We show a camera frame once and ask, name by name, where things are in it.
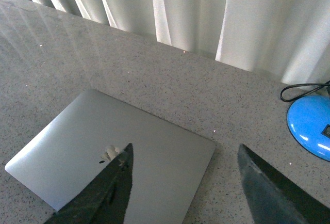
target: silver laptop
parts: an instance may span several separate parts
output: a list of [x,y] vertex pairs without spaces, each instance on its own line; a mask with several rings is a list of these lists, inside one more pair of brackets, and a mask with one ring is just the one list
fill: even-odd
[[182,223],[215,144],[96,90],[80,94],[5,169],[58,211],[109,164],[108,149],[130,142],[125,223]]

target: blue object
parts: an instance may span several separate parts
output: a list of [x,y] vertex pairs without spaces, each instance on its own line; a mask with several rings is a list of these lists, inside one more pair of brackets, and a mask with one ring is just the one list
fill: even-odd
[[289,130],[309,152],[330,161],[330,99],[306,96],[296,100],[287,115]]

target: white curtain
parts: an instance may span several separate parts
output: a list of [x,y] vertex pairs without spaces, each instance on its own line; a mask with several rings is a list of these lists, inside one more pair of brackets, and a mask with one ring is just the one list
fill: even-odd
[[330,0],[32,0],[288,84],[330,80]]

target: power cord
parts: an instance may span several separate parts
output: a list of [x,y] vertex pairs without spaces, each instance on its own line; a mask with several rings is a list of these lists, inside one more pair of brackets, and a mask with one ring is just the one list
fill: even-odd
[[[285,98],[283,98],[283,92],[285,92],[286,90],[291,89],[291,88],[295,88],[295,87],[302,87],[302,86],[318,86],[318,87],[316,87],[316,88],[314,88],[314,89],[312,89],[310,91],[307,91],[307,92],[305,92],[303,94],[300,94],[297,97],[294,97],[294,98],[291,98],[291,99],[285,99]],[[296,85],[287,86],[287,87],[283,88],[283,90],[280,92],[279,97],[280,97],[280,99],[282,101],[288,103],[288,102],[292,102],[292,101],[295,101],[297,99],[300,99],[300,98],[302,98],[304,96],[310,95],[310,94],[312,94],[312,93],[314,93],[314,92],[322,89],[323,87],[326,87],[326,90],[327,90],[327,92],[329,94],[329,97],[330,97],[330,81],[327,81],[324,84],[306,83],[306,84],[296,84]]]

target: speckled gray countertop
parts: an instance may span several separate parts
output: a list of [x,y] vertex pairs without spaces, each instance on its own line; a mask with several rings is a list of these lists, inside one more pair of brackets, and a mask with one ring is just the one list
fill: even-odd
[[0,222],[43,223],[54,212],[4,167],[87,88],[216,142],[184,223],[253,223],[240,143],[330,207],[330,163],[290,135],[284,86],[26,0],[0,0]]

